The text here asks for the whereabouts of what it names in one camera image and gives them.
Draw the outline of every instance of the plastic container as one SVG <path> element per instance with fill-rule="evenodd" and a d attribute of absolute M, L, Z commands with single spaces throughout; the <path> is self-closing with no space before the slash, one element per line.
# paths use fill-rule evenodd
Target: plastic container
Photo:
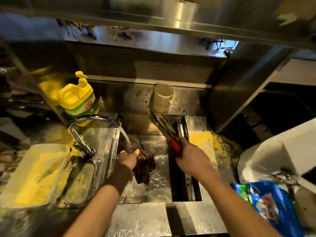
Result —
<path fill-rule="evenodd" d="M 82 71 L 77 71 L 79 84 L 68 84 L 62 88 L 57 95 L 59 104 L 65 110 L 70 118 L 81 115 L 97 114 L 100 110 L 97 100 L 95 99 L 93 89 L 85 79 L 86 76 Z M 86 126 L 91 121 L 77 123 L 78 126 Z"/>
<path fill-rule="evenodd" d="M 169 109 L 174 88 L 169 85 L 156 85 L 154 90 L 154 108 L 156 111 L 163 113 Z"/>
<path fill-rule="evenodd" d="M 26 183 L 27 177 L 29 176 L 33 165 L 36 161 L 39 160 L 41 154 L 45 153 L 58 153 L 64 152 L 64 155 L 61 155 L 61 161 L 58 162 L 58 166 L 54 166 L 55 169 L 58 169 L 58 173 L 55 177 L 53 184 L 51 185 L 51 189 L 47 198 L 40 204 L 37 205 L 28 205 L 21 206 L 18 205 L 15 200 L 22 190 L 24 184 Z M 0 195 L 0 207 L 1 208 L 29 208 L 29 207 L 37 207 L 42 205 L 47 205 L 51 202 L 53 193 L 57 187 L 58 177 L 65 167 L 67 163 L 67 159 L 70 155 L 69 147 L 67 145 L 62 144 L 37 144 L 33 145 L 25 154 L 24 158 L 19 163 L 15 172 L 13 173 L 11 179 Z"/>

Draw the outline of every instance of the yellow dish soap bottle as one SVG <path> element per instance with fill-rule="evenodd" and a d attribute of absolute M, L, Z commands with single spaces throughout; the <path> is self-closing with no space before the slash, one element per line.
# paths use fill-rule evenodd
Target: yellow dish soap bottle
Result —
<path fill-rule="evenodd" d="M 81 115 L 97 114 L 100 111 L 97 100 L 95 99 L 93 89 L 85 79 L 82 71 L 77 71 L 79 77 L 78 85 L 68 84 L 62 88 L 57 97 L 59 104 L 65 110 L 70 118 Z M 86 126 L 90 121 L 78 123 L 78 126 Z"/>

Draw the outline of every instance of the running water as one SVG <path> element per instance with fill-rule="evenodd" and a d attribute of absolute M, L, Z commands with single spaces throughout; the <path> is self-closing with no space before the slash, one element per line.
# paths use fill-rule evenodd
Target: running water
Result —
<path fill-rule="evenodd" d="M 130 139 L 128 138 L 128 135 L 126 134 L 126 132 L 124 131 L 124 129 L 120 126 L 118 128 L 120 130 L 120 132 L 124 135 L 125 139 L 127 140 L 128 143 L 130 143 Z"/>

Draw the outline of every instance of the clear plastic cup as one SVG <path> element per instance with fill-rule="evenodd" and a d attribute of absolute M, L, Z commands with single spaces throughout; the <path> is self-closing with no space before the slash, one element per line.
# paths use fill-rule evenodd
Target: clear plastic cup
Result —
<path fill-rule="evenodd" d="M 169 85 L 158 84 L 154 90 L 154 108 L 156 111 L 162 113 L 169 109 L 174 88 Z"/>

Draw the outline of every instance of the red handle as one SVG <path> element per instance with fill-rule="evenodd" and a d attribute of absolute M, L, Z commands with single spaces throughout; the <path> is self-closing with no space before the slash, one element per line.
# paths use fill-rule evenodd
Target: red handle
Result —
<path fill-rule="evenodd" d="M 174 151 L 177 153 L 178 156 L 182 156 L 182 147 L 179 145 L 179 143 L 172 138 L 169 141 L 170 146 L 172 147 L 172 149 L 174 149 Z"/>

